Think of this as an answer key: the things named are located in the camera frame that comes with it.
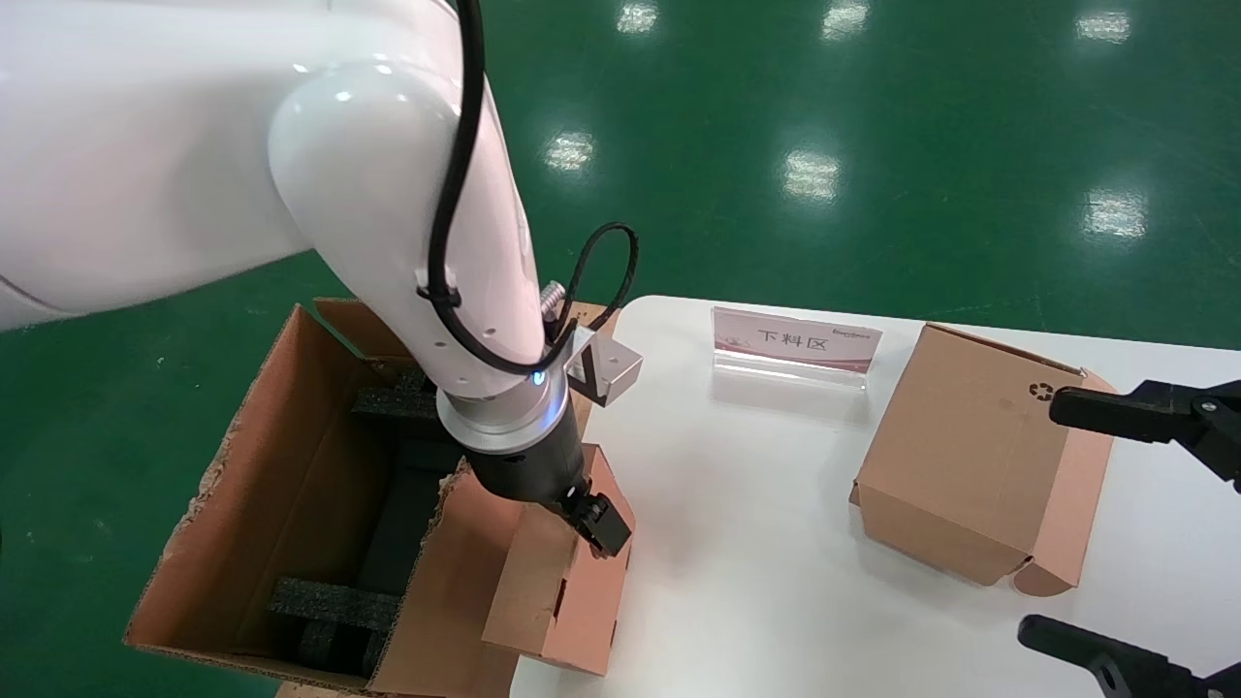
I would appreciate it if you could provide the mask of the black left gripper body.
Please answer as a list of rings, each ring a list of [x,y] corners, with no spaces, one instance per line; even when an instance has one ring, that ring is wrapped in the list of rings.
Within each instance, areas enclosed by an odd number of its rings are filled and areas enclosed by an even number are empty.
[[[585,443],[576,425],[557,425],[514,455],[468,448],[465,460],[484,491],[514,502],[555,505],[570,491],[589,486]]]

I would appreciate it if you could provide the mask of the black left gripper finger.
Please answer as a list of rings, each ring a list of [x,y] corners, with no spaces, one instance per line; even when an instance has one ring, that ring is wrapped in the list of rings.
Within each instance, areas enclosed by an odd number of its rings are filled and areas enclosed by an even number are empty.
[[[591,482],[577,483],[562,494],[562,519],[582,538],[594,556],[613,559],[624,551],[632,527],[609,496]]]

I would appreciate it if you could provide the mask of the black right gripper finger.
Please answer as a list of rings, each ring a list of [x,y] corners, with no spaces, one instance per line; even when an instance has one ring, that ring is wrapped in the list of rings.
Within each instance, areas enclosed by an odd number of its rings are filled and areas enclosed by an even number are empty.
[[[1173,663],[1167,655],[1126,645],[1090,630],[1028,615],[1018,626],[1018,642],[1059,661],[1086,669],[1104,697],[1239,697],[1240,664],[1207,677]]]
[[[1133,392],[1065,386],[1051,397],[1054,424],[1144,443],[1176,443],[1240,491],[1240,381],[1193,388],[1147,380]]]

